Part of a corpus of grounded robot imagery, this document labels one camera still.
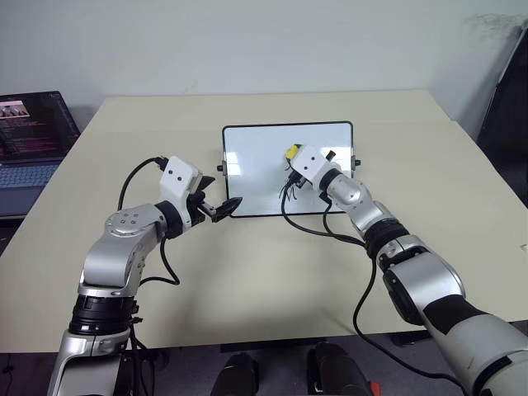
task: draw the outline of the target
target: yellow tape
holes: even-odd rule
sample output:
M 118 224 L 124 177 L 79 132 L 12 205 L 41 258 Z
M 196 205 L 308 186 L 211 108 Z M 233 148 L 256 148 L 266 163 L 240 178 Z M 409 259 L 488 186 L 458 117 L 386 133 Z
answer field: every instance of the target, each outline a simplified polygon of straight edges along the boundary
M 286 159 L 291 160 L 297 153 L 299 152 L 299 145 L 294 144 L 290 147 L 290 149 L 286 152 Z

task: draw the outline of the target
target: whiteboard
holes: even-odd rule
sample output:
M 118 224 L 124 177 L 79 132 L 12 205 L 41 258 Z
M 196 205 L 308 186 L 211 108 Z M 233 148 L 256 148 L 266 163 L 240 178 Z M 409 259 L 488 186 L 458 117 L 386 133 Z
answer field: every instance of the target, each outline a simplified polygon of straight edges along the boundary
M 292 144 L 308 144 L 326 156 L 336 153 L 333 161 L 351 176 L 353 152 L 352 124 L 349 121 L 280 125 L 230 125 L 222 131 L 224 175 L 228 198 L 241 196 L 233 217 L 281 214 L 279 192 L 291 170 L 285 153 Z M 327 204 L 309 183 L 299 190 L 297 200 L 286 201 L 286 213 L 322 213 Z

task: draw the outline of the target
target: laptop keyboard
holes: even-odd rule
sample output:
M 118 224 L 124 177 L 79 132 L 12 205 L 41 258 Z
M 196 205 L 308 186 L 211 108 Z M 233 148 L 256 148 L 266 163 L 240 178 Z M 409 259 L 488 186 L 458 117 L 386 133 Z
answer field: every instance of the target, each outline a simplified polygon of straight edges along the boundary
M 0 188 L 45 186 L 58 166 L 0 167 Z

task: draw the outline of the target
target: laptop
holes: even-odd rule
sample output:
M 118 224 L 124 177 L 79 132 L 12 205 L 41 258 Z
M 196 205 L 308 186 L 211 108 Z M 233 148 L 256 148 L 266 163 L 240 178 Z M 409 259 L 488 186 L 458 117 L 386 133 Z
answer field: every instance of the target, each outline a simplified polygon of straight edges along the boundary
M 23 218 L 80 132 L 60 92 L 0 96 L 0 218 Z

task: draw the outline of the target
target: black cable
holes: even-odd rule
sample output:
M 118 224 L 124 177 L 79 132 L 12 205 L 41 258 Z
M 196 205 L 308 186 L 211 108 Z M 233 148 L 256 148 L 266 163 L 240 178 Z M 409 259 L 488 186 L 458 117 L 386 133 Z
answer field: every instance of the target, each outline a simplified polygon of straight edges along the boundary
M 9 375 L 9 381 L 7 382 L 6 392 L 4 393 L 4 396 L 9 395 L 9 390 L 11 389 L 11 385 L 13 383 L 13 367 L 11 366 L 11 353 L 7 354 L 7 363 L 6 366 L 3 368 L 2 373 Z
M 406 361 L 401 360 L 399 357 L 394 355 L 389 350 L 385 349 L 383 346 L 375 342 L 374 340 L 368 338 L 363 332 L 360 330 L 358 324 L 357 324 L 357 316 L 360 313 L 361 307 L 363 306 L 363 303 L 365 303 L 366 298 L 368 297 L 370 291 L 372 290 L 372 287 L 374 286 L 374 282 L 376 279 L 376 261 L 375 259 L 372 260 L 372 271 L 370 273 L 370 279 L 369 284 L 366 286 L 365 291 L 363 292 L 363 295 L 360 298 L 360 301 L 357 303 L 356 309 L 354 309 L 354 315 L 352 316 L 352 324 L 354 326 L 354 330 L 356 331 L 357 335 L 360 336 L 360 338 L 371 344 L 374 348 L 378 349 L 379 351 L 383 352 L 386 356 L 390 357 L 393 361 L 398 363 L 399 365 L 405 367 L 407 370 L 412 371 L 413 373 L 419 374 L 423 377 L 434 379 L 434 380 L 448 380 L 451 383 L 457 385 L 462 389 L 462 392 L 464 393 L 464 396 L 468 396 L 467 392 L 465 391 L 462 384 L 452 375 L 448 375 L 445 373 L 430 373 L 428 371 L 417 369 L 416 367 L 409 365 Z
M 143 388 L 145 396 L 149 396 L 149 391 L 147 390 L 147 385 L 145 384 L 145 378 L 143 377 L 143 363 L 144 361 L 140 362 L 141 366 L 139 367 L 139 377 L 141 379 L 141 387 Z
M 135 337 L 134 324 L 130 324 L 130 346 L 132 349 L 132 369 L 134 372 L 133 378 L 133 395 L 139 396 L 139 353 L 138 353 L 138 343 Z
M 165 269 L 170 274 L 170 276 L 172 276 L 172 279 L 162 278 L 161 276 L 150 276 L 148 278 L 142 279 L 139 285 L 143 285 L 150 281 L 161 281 L 161 282 L 168 283 L 169 285 L 175 285 L 175 286 L 178 286 L 180 284 L 180 279 L 177 277 L 176 273 L 171 268 L 171 265 L 168 263 L 168 259 L 165 254 L 165 242 L 166 241 L 167 241 L 167 237 L 163 237 L 161 242 L 159 243 L 159 255 L 162 257 L 163 265 L 165 266 Z
M 152 378 L 152 388 L 150 389 L 150 394 L 154 396 L 154 390 L 156 389 L 156 370 L 154 367 L 154 362 L 152 360 L 148 363 L 150 364 L 150 374 Z
M 332 204 L 328 204 L 328 207 L 327 209 L 324 210 L 323 212 L 323 227 L 324 229 L 327 230 L 327 233 L 330 233 L 335 239 L 337 239 L 338 241 L 341 241 L 341 242 L 347 242 L 347 243 L 354 243 L 356 245 L 360 245 L 362 246 L 363 248 L 365 247 L 365 244 L 360 241 L 359 239 L 357 238 L 353 238 L 351 237 L 350 235 L 347 235 L 347 237 L 350 239 L 350 240 L 346 240 L 346 239 L 343 239 L 342 237 L 340 237 L 339 235 L 335 234 L 331 229 L 330 227 L 328 227 L 328 212 L 330 211 L 330 209 L 332 208 Z
M 143 344 L 140 340 L 138 340 L 138 338 L 136 337 L 135 338 L 135 341 L 138 345 L 139 348 L 141 348 L 143 351 L 145 352 L 149 352 L 149 349 L 145 346 L 145 344 Z M 156 389 L 156 370 L 154 368 L 154 362 L 152 359 L 148 358 L 146 360 L 148 362 L 148 365 L 150 367 L 150 379 L 151 379 L 151 385 L 150 385 L 150 395 L 149 395 L 149 392 L 147 390 L 147 386 L 145 384 L 145 379 L 144 379 L 144 376 L 143 376 L 143 362 L 141 362 L 141 366 L 139 367 L 139 377 L 141 378 L 141 386 L 143 387 L 143 391 L 145 393 L 146 396 L 154 396 L 154 390 Z
M 300 231 L 304 231 L 306 233 L 311 233 L 313 235 L 319 235 L 322 237 L 331 237 L 331 238 L 339 238 L 339 240 L 342 240 L 343 242 L 347 243 L 353 243 L 355 245 L 359 246 L 365 246 L 364 243 L 356 238 L 353 238 L 349 235 L 343 235 L 341 233 L 323 233 L 321 231 L 316 231 L 314 229 L 307 229 L 306 227 L 303 227 L 302 225 L 297 224 L 295 221 L 290 219 L 288 217 L 288 214 L 285 210 L 285 204 L 286 204 L 286 197 L 288 196 L 288 190 L 293 186 L 292 181 L 288 181 L 284 187 L 283 194 L 282 194 L 282 201 L 280 202 L 280 212 L 282 213 L 282 217 L 293 227 L 296 229 L 299 229 Z
M 117 209 L 118 210 L 123 209 L 123 200 L 125 199 L 126 189 L 128 188 L 129 183 L 132 180 L 132 177 L 134 177 L 135 174 L 137 172 L 139 172 L 139 170 L 141 170 L 141 168 L 144 167 L 145 165 L 148 165 L 150 163 L 158 163 L 158 165 L 159 165 L 159 162 L 164 160 L 164 159 L 165 158 L 162 158 L 162 157 L 152 157 L 152 158 L 149 158 L 149 159 L 145 159 L 140 165 L 138 165 L 137 167 L 135 167 L 132 170 L 130 175 L 125 179 L 125 183 L 123 183 L 123 186 L 121 187 L 121 193 L 119 194 L 119 201 L 117 202 Z
M 282 201 L 280 203 L 280 212 L 282 213 L 282 217 L 284 217 L 284 219 L 290 225 L 292 225 L 296 229 L 299 229 L 301 231 L 305 231 L 306 233 L 311 233 L 311 234 L 314 234 L 314 235 L 320 235 L 320 236 L 324 236 L 324 237 L 333 237 L 333 238 L 335 238 L 335 239 L 337 239 L 339 241 L 342 241 L 342 242 L 354 243 L 354 244 L 360 245 L 362 247 L 365 246 L 365 244 L 362 241 L 360 241 L 359 239 L 353 238 L 353 237 L 351 237 L 349 235 L 343 235 L 343 234 L 333 233 L 332 232 L 332 230 L 328 227 L 328 219 L 327 219 L 328 211 L 330 210 L 332 205 L 329 205 L 328 208 L 323 213 L 323 226 L 324 226 L 324 228 L 327 231 L 326 233 L 322 233 L 320 231 L 315 231 L 315 230 L 312 230 L 312 229 L 307 229 L 307 228 L 305 228 L 305 227 L 303 227 L 301 225 L 298 225 L 293 220 L 291 220 L 288 217 L 288 215 L 286 214 L 286 212 L 285 212 L 285 202 L 286 202 L 286 197 L 288 196 L 288 190 L 293 186 L 293 184 L 294 183 L 292 181 L 288 181 L 285 184 L 285 186 L 281 190 L 281 192 L 282 192 Z M 353 317 L 352 317 L 352 324 L 354 326 L 354 330 L 356 331 L 357 335 L 362 340 L 364 340 L 365 342 L 371 344 L 371 346 L 373 346 L 374 348 L 376 348 L 379 351 L 383 352 L 386 356 L 391 358 L 393 361 L 395 361 L 398 364 L 400 364 L 401 366 L 405 367 L 407 370 L 410 370 L 410 371 L 412 371 L 412 372 L 414 372 L 416 374 L 419 374 L 421 376 L 424 376 L 424 377 L 430 378 L 430 379 L 434 379 L 434 380 L 439 380 L 439 379 L 448 380 L 451 383 L 453 383 L 453 384 L 457 385 L 458 387 L 460 387 L 460 389 L 464 393 L 464 396 L 468 396 L 468 394 L 466 393 L 466 391 L 465 391 L 464 387 L 462 386 L 462 384 L 455 377 L 453 377 L 452 375 L 448 375 L 448 374 L 445 374 L 445 373 L 430 373 L 430 372 L 427 372 L 427 371 L 424 371 L 424 370 L 417 369 L 416 367 L 414 367 L 412 365 L 409 365 L 407 362 L 401 360 L 399 357 L 394 355 L 389 350 L 385 349 L 383 346 L 381 346 L 380 344 L 378 344 L 374 340 L 371 340 L 370 338 L 368 338 L 359 329 L 359 326 L 357 324 L 357 317 L 359 315 L 361 307 L 363 306 L 363 303 L 365 303 L 366 298 L 368 297 L 370 291 L 372 290 L 372 287 L 374 286 L 374 282 L 375 282 L 375 278 L 376 278 L 376 268 L 377 268 L 376 262 L 375 262 L 375 260 L 372 260 L 372 272 L 370 273 L 369 283 L 366 286 L 366 289 L 363 292 L 363 295 L 361 296 L 360 301 L 357 303 L 356 308 L 354 309 L 354 314 L 353 314 Z

